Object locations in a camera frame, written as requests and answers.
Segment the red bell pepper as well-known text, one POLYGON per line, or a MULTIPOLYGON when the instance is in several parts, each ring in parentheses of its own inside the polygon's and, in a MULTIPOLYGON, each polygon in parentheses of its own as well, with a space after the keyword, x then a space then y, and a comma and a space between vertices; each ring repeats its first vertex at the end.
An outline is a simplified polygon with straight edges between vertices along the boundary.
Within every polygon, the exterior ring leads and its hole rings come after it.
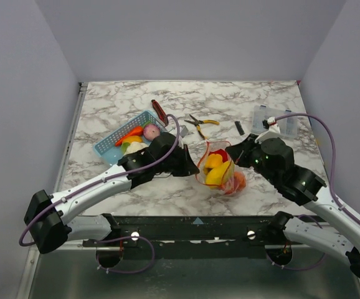
POLYGON ((222 157, 223 162, 226 162, 229 160, 229 156, 224 149, 218 149, 216 151, 213 151, 212 154, 219 154, 222 157))

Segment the yellow bell pepper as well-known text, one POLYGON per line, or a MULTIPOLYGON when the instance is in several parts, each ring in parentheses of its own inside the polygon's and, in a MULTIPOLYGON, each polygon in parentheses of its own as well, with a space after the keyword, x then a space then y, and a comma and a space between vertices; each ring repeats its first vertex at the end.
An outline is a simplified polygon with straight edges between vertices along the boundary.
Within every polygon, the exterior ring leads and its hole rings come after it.
POLYGON ((223 157, 221 154, 213 153, 210 154, 207 159, 204 167, 206 169, 214 169, 223 164, 223 157))

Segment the yellow lemon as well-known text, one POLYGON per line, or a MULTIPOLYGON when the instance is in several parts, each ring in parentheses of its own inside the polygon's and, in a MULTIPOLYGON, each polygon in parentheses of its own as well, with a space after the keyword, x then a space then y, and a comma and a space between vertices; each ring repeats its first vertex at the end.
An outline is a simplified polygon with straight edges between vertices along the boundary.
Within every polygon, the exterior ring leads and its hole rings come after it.
POLYGON ((209 171, 206 175, 205 184, 211 189, 220 189, 234 173, 234 163, 231 160, 224 162, 221 166, 209 171))

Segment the clear zip bag orange zipper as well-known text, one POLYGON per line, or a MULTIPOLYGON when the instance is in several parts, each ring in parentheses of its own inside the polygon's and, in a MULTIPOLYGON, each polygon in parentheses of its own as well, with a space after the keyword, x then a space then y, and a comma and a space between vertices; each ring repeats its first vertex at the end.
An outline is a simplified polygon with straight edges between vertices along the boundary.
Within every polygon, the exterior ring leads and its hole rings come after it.
POLYGON ((206 141, 206 150, 197 167, 196 181, 214 194, 234 196, 247 187, 247 178, 225 151, 228 141, 206 141))

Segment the red apple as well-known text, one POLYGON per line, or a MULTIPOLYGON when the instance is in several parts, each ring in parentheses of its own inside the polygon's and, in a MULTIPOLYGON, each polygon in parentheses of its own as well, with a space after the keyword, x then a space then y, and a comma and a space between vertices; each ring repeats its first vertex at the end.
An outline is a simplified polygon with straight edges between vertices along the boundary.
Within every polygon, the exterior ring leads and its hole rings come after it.
POLYGON ((224 193, 224 195, 231 195, 236 193, 241 182, 242 180, 240 179, 240 173, 235 172, 233 176, 221 186, 221 191, 224 193))

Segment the yellow orange fruit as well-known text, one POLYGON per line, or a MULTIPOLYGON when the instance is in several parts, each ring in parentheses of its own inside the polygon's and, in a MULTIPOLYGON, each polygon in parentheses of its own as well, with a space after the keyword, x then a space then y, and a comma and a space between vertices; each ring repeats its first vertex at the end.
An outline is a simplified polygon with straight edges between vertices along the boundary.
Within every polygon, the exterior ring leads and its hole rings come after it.
POLYGON ((143 139, 141 136, 137 136, 137 135, 129 136, 122 141, 122 145, 124 145, 125 143, 131 144, 132 142, 142 143, 143 139))

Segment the blue plastic basket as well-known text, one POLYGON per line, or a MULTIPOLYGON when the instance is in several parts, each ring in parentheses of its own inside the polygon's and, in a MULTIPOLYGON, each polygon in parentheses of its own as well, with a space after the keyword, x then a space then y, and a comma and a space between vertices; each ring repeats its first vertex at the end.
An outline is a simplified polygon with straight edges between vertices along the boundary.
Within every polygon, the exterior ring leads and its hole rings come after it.
POLYGON ((144 127, 150 123, 156 125, 161 131, 167 131, 164 127, 164 123, 156 116, 155 113, 145 110, 135 117, 130 118, 126 123, 114 130, 104 139, 95 143, 93 146, 95 154, 106 165, 112 166, 113 164, 116 164, 123 156, 121 146, 115 145, 117 141, 137 126, 144 127))

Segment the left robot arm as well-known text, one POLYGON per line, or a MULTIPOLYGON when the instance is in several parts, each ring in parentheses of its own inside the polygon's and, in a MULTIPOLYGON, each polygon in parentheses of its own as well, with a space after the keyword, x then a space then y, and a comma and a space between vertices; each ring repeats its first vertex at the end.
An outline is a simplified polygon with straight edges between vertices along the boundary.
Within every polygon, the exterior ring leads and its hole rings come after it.
POLYGON ((36 192, 24 216, 27 233, 42 254, 70 240, 96 240, 111 246, 119 231, 108 214, 83 216, 82 212, 108 197, 150 182, 157 174, 174 177, 199 174, 188 147, 174 135, 162 133, 148 147, 124 155, 104 173, 65 191, 36 192))

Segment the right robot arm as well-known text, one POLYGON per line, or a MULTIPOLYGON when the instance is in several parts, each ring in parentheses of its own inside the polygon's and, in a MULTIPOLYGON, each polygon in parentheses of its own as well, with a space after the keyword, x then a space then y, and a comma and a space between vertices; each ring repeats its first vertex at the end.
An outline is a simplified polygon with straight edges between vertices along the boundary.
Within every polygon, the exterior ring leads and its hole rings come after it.
POLYGON ((294 152, 280 138, 256 142, 257 135, 249 135, 243 142, 226 147, 237 166, 253 168, 285 199, 314 212, 336 232, 320 229, 284 212, 277 213, 277 223, 267 229, 274 244, 285 240, 308 245, 336 257, 349 265, 360 278, 360 214, 340 199, 313 171, 295 164, 294 152))

